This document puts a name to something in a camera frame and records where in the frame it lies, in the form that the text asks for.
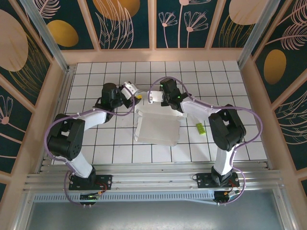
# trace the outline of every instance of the flower drawing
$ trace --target flower drawing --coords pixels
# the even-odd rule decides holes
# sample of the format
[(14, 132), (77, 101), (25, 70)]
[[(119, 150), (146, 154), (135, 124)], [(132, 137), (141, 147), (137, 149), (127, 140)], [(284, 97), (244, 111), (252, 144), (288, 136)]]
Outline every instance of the flower drawing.
[[(4, 99), (3, 95), (0, 95), (0, 126), (1, 125), (10, 125), (12, 126), (13, 128), (25, 133), (25, 131), (23, 131), (22, 129), (12, 125), (10, 123), (10, 116), (11, 116), (11, 113), (12, 113), (12, 109), (13, 109), (13, 99), (10, 98), (10, 97), (7, 97), (6, 100)], [(8, 140), (11, 140), (11, 141), (14, 141), (16, 143), (19, 143), (21, 144), (21, 141), (19, 140), (16, 140), (12, 137), (9, 137), (3, 133), (0, 133), (0, 136), (1, 137), (4, 137)], [(3, 158), (16, 158), (16, 157), (10, 157), (10, 156), (2, 156), (0, 155), (0, 157), (3, 157)]]
[(181, 15), (183, 7), (188, 5), (204, 4), (210, 1), (211, 0), (179, 0), (181, 7), (180, 7), (179, 24), (178, 24), (178, 48), (180, 48), (180, 26), (181, 26)]
[(178, 24), (178, 21), (175, 20), (175, 15), (174, 15), (174, 12), (170, 13), (170, 12), (167, 12), (167, 13), (159, 13), (159, 19), (160, 19), (160, 22), (163, 26), (163, 31), (164, 31), (164, 39), (165, 39), (165, 44), (166, 44), (166, 48), (168, 48), (168, 44), (167, 44), (167, 39), (166, 39), (166, 32), (165, 32), (165, 28), (168, 27), (168, 26), (172, 26), (172, 25), (177, 25)]
[(187, 48), (189, 47), (189, 34), (191, 32), (206, 30), (208, 29), (208, 23), (206, 23), (206, 12), (199, 13), (195, 12), (192, 16), (191, 12), (187, 12), (184, 14), (184, 21), (186, 24), (188, 38), (187, 38)]

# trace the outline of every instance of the white grid board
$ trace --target white grid board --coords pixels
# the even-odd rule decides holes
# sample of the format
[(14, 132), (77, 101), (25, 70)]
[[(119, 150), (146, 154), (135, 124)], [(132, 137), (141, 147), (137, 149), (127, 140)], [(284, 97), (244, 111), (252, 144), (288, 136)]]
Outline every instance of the white grid board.
[[(189, 93), (210, 104), (232, 104), (251, 108), (236, 61), (169, 61), (169, 62), (108, 62), (79, 63), (71, 86), (65, 113), (68, 115), (92, 108), (101, 97), (104, 83), (120, 86), (125, 81), (135, 83), (147, 91), (160, 77), (175, 77), (185, 84)], [(118, 113), (128, 109), (121, 106)], [(247, 135), (253, 138), (258, 128), (254, 117), (238, 111)], [(201, 122), (206, 135), (199, 135), (196, 124)], [(134, 131), (137, 116), (114, 116), (109, 122), (95, 126), (84, 133), (82, 153), (89, 163), (149, 163), (215, 161), (214, 144), (209, 121), (188, 117), (181, 120), (180, 139), (175, 147), (136, 142)], [(239, 148), (235, 161), (266, 160), (261, 139)]]

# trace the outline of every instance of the metal frame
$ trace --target metal frame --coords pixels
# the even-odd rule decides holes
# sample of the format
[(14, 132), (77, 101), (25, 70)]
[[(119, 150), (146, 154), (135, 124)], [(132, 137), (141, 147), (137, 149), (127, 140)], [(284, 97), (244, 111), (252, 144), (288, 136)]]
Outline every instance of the metal frame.
[(257, 42), (261, 38), (264, 30), (268, 26), (271, 17), (274, 15), (280, 0), (270, 0), (266, 4), (261, 16), (259, 17), (259, 21), (255, 24), (252, 32), (250, 33), (248, 40), (246, 41), (242, 53), (238, 59), (239, 69), (242, 69), (247, 62), (251, 52), (255, 48)]
[(48, 46), (50, 52), (53, 54), (54, 58), (59, 63), (63, 71), (68, 71), (68, 64), (66, 63), (61, 50), (59, 49), (58, 44), (55, 42), (53, 36), (47, 28), (47, 25), (43, 18), (40, 16), (40, 13), (37, 10), (37, 7), (32, 0), (20, 0), (20, 3), (23, 5), (26, 13), (30, 17), (31, 21), (35, 25), (36, 29), (39, 31), (39, 34), (44, 39), (46, 45)]
[[(198, 189), (197, 182), (192, 178), (196, 173), (210, 172), (212, 166), (210, 162), (97, 165), (97, 174), (113, 175), (112, 189), (105, 192), (105, 197), (99, 202), (189, 200), (205, 205), (212, 204), (212, 201), (205, 200), (212, 199), (213, 191), (224, 189)], [(245, 174), (247, 190), (272, 189), (284, 229), (298, 229), (284, 192), (280, 172), (268, 170), (266, 162), (263, 161), (236, 162), (235, 166)], [(65, 165), (43, 164), (40, 174), (28, 175), (19, 213), (12, 229), (26, 228), (35, 202), (68, 202), (63, 192), (66, 171)], [(75, 201), (79, 195), (80, 191), (69, 191), (69, 196)]]

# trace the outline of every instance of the white tile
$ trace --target white tile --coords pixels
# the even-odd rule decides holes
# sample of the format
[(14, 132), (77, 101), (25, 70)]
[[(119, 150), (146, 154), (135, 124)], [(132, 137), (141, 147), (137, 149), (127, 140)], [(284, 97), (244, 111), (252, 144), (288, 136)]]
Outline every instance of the white tile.
[(186, 118), (181, 118), (180, 120), (180, 127), (186, 127), (187, 125), (187, 119)]
[(135, 84), (137, 85), (150, 85), (150, 73), (136, 73)]
[(225, 106), (227, 104), (231, 104), (232, 106), (235, 105), (234, 99), (229, 96), (229, 97), (217, 97), (217, 102), (219, 106)]
[(194, 61), (181, 61), (180, 69), (181, 72), (195, 72)]
[(101, 97), (102, 93), (102, 86), (88, 86), (87, 93), (86, 93), (86, 99), (98, 99)]
[(179, 144), (171, 147), (172, 162), (191, 162), (189, 144)]
[(228, 83), (227, 75), (225, 71), (212, 72), (212, 78), (214, 83)]
[(135, 83), (135, 73), (121, 73), (120, 74), (120, 79), (119, 79), (119, 84), (122, 85), (126, 81), (130, 81), (131, 83)]
[(267, 156), (261, 142), (249, 143), (247, 144), (247, 149), (251, 160), (267, 160)]
[(165, 72), (165, 63), (164, 61), (152, 61), (151, 72)]
[(208, 61), (195, 61), (196, 71), (210, 71)]
[(182, 72), (181, 77), (184, 84), (197, 84), (196, 72)]
[(135, 62), (122, 62), (121, 73), (135, 73)]
[(88, 85), (103, 85), (105, 80), (104, 73), (95, 73), (90, 75)]
[(229, 83), (243, 82), (241, 73), (239, 71), (227, 71), (226, 74), (227, 74)]
[(188, 127), (190, 143), (207, 143), (207, 136), (200, 135), (196, 127)]
[(106, 63), (93, 63), (91, 73), (105, 73)]
[(196, 72), (198, 83), (213, 83), (211, 72)]
[(229, 84), (214, 84), (216, 96), (232, 96)]
[[(245, 141), (252, 140), (259, 133), (257, 126), (244, 126), (244, 128), (246, 129)], [(261, 141), (261, 138), (258, 137), (255, 141)]]
[(180, 72), (179, 61), (166, 61), (165, 66), (167, 72)]
[(251, 109), (250, 102), (247, 96), (234, 96), (235, 105), (247, 109)]
[(116, 128), (133, 128), (133, 113), (116, 118)]
[(120, 62), (108, 62), (106, 64), (106, 73), (120, 73)]
[(240, 71), (236, 61), (224, 61), (226, 71)]
[(88, 84), (89, 74), (75, 74), (73, 78), (73, 86), (83, 86)]
[(179, 128), (178, 144), (187, 144), (188, 142), (189, 142), (188, 128), (187, 127), (180, 127)]
[(91, 63), (78, 63), (76, 73), (90, 73), (91, 66)]
[(83, 111), (85, 99), (73, 99), (68, 101), (66, 112), (69, 114), (80, 113)]
[(216, 161), (217, 145), (215, 143), (210, 143), (209, 150), (210, 150), (211, 161)]
[(194, 97), (199, 97), (200, 96), (200, 91), (198, 89), (198, 84), (186, 84), (185, 85), (188, 92), (192, 94)]
[(98, 128), (115, 128), (116, 116), (113, 116), (108, 122), (98, 125)]
[(72, 86), (69, 99), (85, 98), (87, 86)]
[(97, 130), (96, 145), (114, 145), (113, 128), (99, 128)]
[(95, 145), (97, 129), (90, 128), (83, 134), (82, 145)]
[(215, 89), (213, 84), (199, 84), (201, 97), (215, 96)]
[(210, 161), (208, 144), (190, 144), (192, 161)]
[(133, 128), (117, 128), (115, 131), (115, 145), (132, 145)]
[(132, 163), (132, 145), (115, 145), (113, 163)]
[(211, 71), (225, 71), (223, 61), (209, 61)]
[(207, 133), (208, 143), (214, 143), (210, 126), (206, 126), (206, 133)]
[(119, 73), (106, 73), (105, 74), (105, 84), (114, 83), (119, 85)]
[(95, 106), (96, 101), (97, 101), (97, 99), (85, 99), (83, 112), (84, 111), (89, 111), (89, 110), (93, 109), (93, 107)]
[(243, 83), (230, 83), (230, 88), (233, 96), (246, 96), (246, 90)]
[[(153, 87), (153, 90), (159, 90), (159, 86), (160, 85), (155, 85)], [(150, 85), (137, 85), (137, 87), (140, 91), (145, 91), (145, 92), (147, 92), (150, 89)]]
[(151, 163), (152, 146), (151, 145), (134, 145), (132, 163)]
[(150, 73), (150, 62), (149, 61), (137, 62), (135, 71), (137, 73)]
[(153, 145), (153, 163), (171, 161), (171, 148), (169, 146)]
[(216, 97), (201, 97), (201, 100), (207, 104), (217, 105)]
[(256, 121), (254, 115), (247, 111), (238, 111), (238, 115), (244, 125), (255, 125)]
[(197, 117), (189, 114), (187, 117), (187, 124), (188, 126), (196, 126), (196, 124), (201, 123), (203, 126), (205, 125), (204, 121), (198, 119)]
[(111, 164), (113, 158), (113, 146), (95, 146), (93, 164)]
[(151, 73), (151, 79), (152, 79), (152, 84), (158, 80), (159, 78), (162, 77), (166, 77), (166, 73), (165, 72), (159, 72), (159, 73)]
[(94, 146), (82, 146), (81, 153), (89, 164), (93, 164)]
[(181, 72), (166, 72), (166, 76), (173, 77), (173, 78), (178, 79), (179, 81), (182, 81)]

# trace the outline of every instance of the black grid line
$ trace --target black grid line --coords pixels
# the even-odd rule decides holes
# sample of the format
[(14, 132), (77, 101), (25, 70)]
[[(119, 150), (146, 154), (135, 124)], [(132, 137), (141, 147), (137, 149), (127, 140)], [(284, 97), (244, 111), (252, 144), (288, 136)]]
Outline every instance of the black grid line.
[[(196, 74), (196, 79), (197, 79), (197, 86), (198, 86), (198, 92), (200, 93), (201, 95), (201, 91), (200, 91), (200, 85), (198, 83), (198, 78), (197, 78), (197, 74)], [(212, 161), (211, 159), (211, 153), (210, 153), (210, 148), (209, 148), (209, 139), (208, 139), (208, 134), (207, 134), (207, 129), (206, 129), (206, 122), (204, 121), (204, 126), (205, 126), (205, 132), (206, 132), (206, 138), (207, 138), (207, 143), (208, 143), (208, 150), (209, 150), (209, 157), (210, 157), (210, 161)]]
[(95, 156), (95, 150), (96, 150), (96, 141), (97, 141), (97, 134), (98, 134), (98, 126), (99, 125), (97, 125), (97, 129), (96, 129), (96, 138), (95, 138), (95, 145), (94, 145), (94, 153), (93, 153), (93, 163), (94, 163), (94, 156)]
[[(134, 63), (134, 82), (136, 81), (136, 62)], [(133, 141), (134, 141), (134, 116), (135, 116), (135, 112), (134, 112), (135, 108), (133, 108), (133, 120), (132, 120), (132, 153), (131, 153), (131, 163), (133, 163)]]
[[(146, 88), (150, 88), (151, 86), (152, 86), (152, 74), (155, 74), (155, 75), (158, 75), (159, 73), (161, 73), (161, 74), (165, 74), (166, 76), (167, 76), (167, 70), (166, 70), (166, 62), (164, 62), (164, 68), (165, 68), (165, 71), (162, 71), (162, 72), (152, 72), (151, 71), (151, 67), (152, 67), (152, 65), (151, 65), (151, 62), (148, 62), (149, 63), (149, 68), (150, 68), (150, 72), (137, 72), (137, 70), (136, 70), (136, 68), (137, 68), (137, 63), (138, 62), (134, 62), (134, 64), (135, 64), (135, 72), (132, 72), (132, 73), (130, 73), (130, 74), (134, 74), (134, 83), (135, 83), (135, 81), (136, 81), (136, 74), (138, 73), (138, 74), (145, 74), (145, 73), (149, 73), (149, 77), (146, 77), (146, 78), (149, 78), (149, 81), (150, 81), (150, 84), (144, 84), (144, 85), (142, 85), (142, 87), (144, 88), (144, 89), (146, 89)], [(181, 80), (182, 81), (182, 71), (181, 71), (181, 63), (180, 62), (178, 62), (179, 63), (179, 68), (180, 68), (180, 71), (171, 71), (171, 72), (169, 72), (169, 73), (173, 73), (173, 74), (175, 74), (176, 75), (176, 78), (178, 78), (179, 80)], [(225, 84), (225, 83), (214, 83), (214, 81), (213, 81), (213, 76), (212, 76), (212, 70), (211, 70), (211, 66), (209, 65), (209, 69), (210, 69), (210, 71), (196, 71), (196, 65), (195, 65), (195, 62), (193, 62), (194, 63), (194, 68), (195, 68), (195, 71), (184, 71), (184, 72), (194, 72), (195, 74), (196, 74), (196, 82), (195, 83), (185, 83), (185, 84), (187, 84), (187, 85), (189, 85), (189, 84), (197, 84), (198, 85), (198, 93), (199, 93), (199, 95), (200, 95), (200, 97), (201, 98), (204, 98), (204, 100), (206, 100), (206, 97), (215, 97), (216, 98), (216, 101), (217, 101), (217, 104), (219, 104), (218, 103), (218, 96), (216, 95), (216, 88), (215, 88), (215, 86), (216, 85), (218, 85), (218, 84)], [(228, 77), (228, 75), (227, 75), (227, 71), (226, 70), (224, 70), (225, 71), (225, 73), (226, 73), (226, 76), (227, 76), (227, 83), (228, 83), (228, 85), (229, 85), (229, 88), (230, 88), (230, 82), (229, 82), (229, 77)], [(197, 73), (198, 72), (210, 72), (210, 75), (211, 75), (211, 79), (212, 79), (212, 83), (199, 83), (199, 81), (200, 81), (200, 79), (199, 79), (199, 77), (198, 77), (198, 75), (197, 75)], [(121, 81), (121, 73), (118, 73), (119, 74), (119, 80), (118, 80), (118, 83), (120, 83), (120, 81)], [(71, 97), (71, 91), (72, 91), (72, 87), (73, 87), (73, 83), (74, 83), (74, 81), (75, 81), (75, 75), (76, 74), (74, 74), (74, 76), (73, 76), (73, 80), (72, 80), (72, 83), (71, 83), (71, 88), (70, 88), (70, 92), (69, 92), (69, 97), (68, 97), (68, 102), (67, 102), (67, 104), (66, 104), (66, 109), (65, 109), (65, 112), (67, 111), (67, 108), (68, 108), (68, 105), (69, 105), (69, 100), (84, 100), (83, 101), (83, 110), (85, 109), (85, 102), (86, 102), (86, 100), (96, 100), (97, 98), (86, 98), (86, 95), (87, 95), (87, 92), (90, 90), (88, 87), (89, 87), (89, 81), (90, 81), (90, 78), (91, 78), (91, 75), (89, 76), (89, 79), (88, 79), (88, 84), (87, 85), (78, 85), (78, 86), (87, 86), (87, 88), (86, 88), (86, 92), (85, 92), (85, 98), (74, 98), (74, 99), (70, 99), (70, 97)], [(208, 85), (208, 84), (212, 84), (213, 85), (213, 87), (214, 87), (214, 93), (215, 93), (215, 96), (203, 96), (203, 95), (201, 95), (201, 92), (200, 92), (200, 87), (203, 85), (203, 86), (205, 86), (205, 85)], [(234, 101), (234, 95), (233, 95), (233, 92), (232, 92), (232, 89), (230, 88), (230, 92), (231, 92), (231, 96), (230, 95), (228, 95), (228, 96), (219, 96), (219, 98), (220, 99), (222, 99), (223, 97), (224, 98), (226, 98), (226, 97), (232, 97), (232, 99), (233, 99), (233, 101)], [(247, 95), (238, 95), (238, 97), (248, 97)], [(117, 146), (132, 146), (132, 153), (131, 153), (131, 163), (133, 163), (133, 146), (134, 145), (145, 145), (145, 146), (148, 146), (148, 145), (150, 145), (151, 146), (151, 162), (153, 162), (153, 144), (137, 144), (137, 143), (135, 143), (134, 142), (134, 130), (135, 130), (135, 114), (133, 113), (133, 123), (132, 123), (132, 144), (119, 144), (119, 145), (117, 145)], [(115, 116), (116, 118), (114, 118), (115, 119), (115, 124), (113, 125), (113, 127), (103, 127), (103, 126), (101, 126), (101, 127), (97, 127), (97, 126), (95, 126), (95, 127), (92, 127), (92, 128), (96, 128), (96, 137), (95, 137), (95, 144), (94, 145), (84, 145), (84, 146), (87, 146), (87, 147), (89, 147), (89, 146), (93, 146), (94, 147), (94, 152), (93, 152), (93, 158), (92, 158), (92, 162), (94, 163), (94, 155), (95, 155), (95, 149), (96, 149), (96, 146), (113, 146), (113, 152), (112, 152), (112, 163), (114, 162), (114, 152), (115, 152), (115, 141), (116, 141), (116, 130), (118, 130), (118, 129), (120, 129), (120, 128), (131, 128), (131, 127), (117, 127), (117, 116)], [(186, 127), (186, 129), (187, 129), (187, 132), (188, 132), (188, 143), (186, 143), (186, 141), (184, 141), (183, 143), (181, 143), (181, 144), (189, 144), (189, 150), (190, 150), (190, 161), (191, 162), (193, 162), (192, 161), (192, 152), (191, 152), (191, 135), (190, 135), (190, 133), (189, 133), (189, 129), (188, 129), (188, 127), (195, 127), (195, 124), (193, 124), (193, 123), (188, 123), (188, 121), (186, 120), (185, 122), (182, 122), (183, 124), (181, 124), (181, 127)], [(256, 126), (256, 124), (249, 124), (249, 125), (245, 125), (245, 126)], [(97, 141), (97, 133), (98, 133), (98, 129), (102, 129), (102, 128), (106, 128), (106, 129), (114, 129), (114, 140), (113, 140), (113, 144), (107, 144), (107, 145), (103, 145), (103, 144), (99, 144), (99, 145), (96, 145), (96, 141)], [(212, 161), (212, 153), (211, 153), (211, 150), (210, 150), (210, 144), (214, 144), (214, 142), (211, 140), (210, 142), (209, 142), (209, 137), (208, 137), (208, 129), (210, 128), (209, 127), (209, 124), (204, 124), (204, 128), (205, 128), (205, 131), (206, 131), (206, 142), (195, 142), (195, 143), (193, 143), (193, 144), (207, 144), (208, 145), (208, 150), (209, 150), (209, 156), (210, 156), (210, 161)], [(250, 160), (250, 156), (249, 156), (249, 152), (248, 152), (248, 149), (246, 148), (246, 150), (247, 150), (247, 153), (248, 153), (248, 159)], [(173, 162), (173, 156), (172, 156), (172, 148), (170, 147), (170, 154), (171, 154), (171, 162)]]

